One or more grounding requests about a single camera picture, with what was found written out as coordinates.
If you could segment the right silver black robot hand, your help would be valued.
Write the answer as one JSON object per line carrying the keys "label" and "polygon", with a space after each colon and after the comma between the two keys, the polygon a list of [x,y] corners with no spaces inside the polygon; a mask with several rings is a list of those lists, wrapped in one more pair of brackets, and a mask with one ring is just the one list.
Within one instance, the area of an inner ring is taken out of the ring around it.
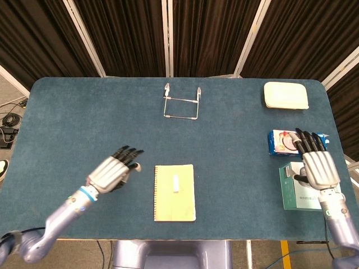
{"label": "right silver black robot hand", "polygon": [[299,173],[292,171],[291,178],[317,191],[335,188],[340,183],[340,177],[321,136],[299,128],[289,136],[303,161],[303,168]]}

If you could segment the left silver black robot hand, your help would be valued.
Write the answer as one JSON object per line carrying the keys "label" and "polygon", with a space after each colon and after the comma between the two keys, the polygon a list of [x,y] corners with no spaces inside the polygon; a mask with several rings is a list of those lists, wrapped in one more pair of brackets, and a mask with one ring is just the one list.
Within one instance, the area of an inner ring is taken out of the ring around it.
{"label": "left silver black robot hand", "polygon": [[141,165],[135,160],[143,152],[144,150],[129,146],[119,148],[87,176],[86,185],[94,187],[100,194],[122,188],[127,183],[131,172],[141,171]]}

